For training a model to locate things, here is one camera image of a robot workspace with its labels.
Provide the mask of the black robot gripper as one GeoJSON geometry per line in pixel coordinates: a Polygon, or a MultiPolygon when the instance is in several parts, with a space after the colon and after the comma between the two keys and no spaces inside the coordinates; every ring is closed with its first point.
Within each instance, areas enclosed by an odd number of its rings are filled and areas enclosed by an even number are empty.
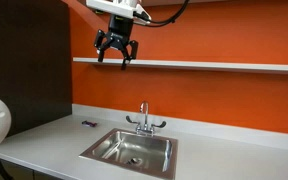
{"type": "Polygon", "coordinates": [[[108,48],[117,49],[122,52],[123,61],[121,69],[125,70],[127,65],[136,58],[138,51],[138,42],[135,40],[130,41],[132,28],[132,19],[111,15],[108,31],[105,33],[102,30],[98,30],[94,41],[94,47],[98,53],[98,61],[103,61],[105,51],[108,48]]]}

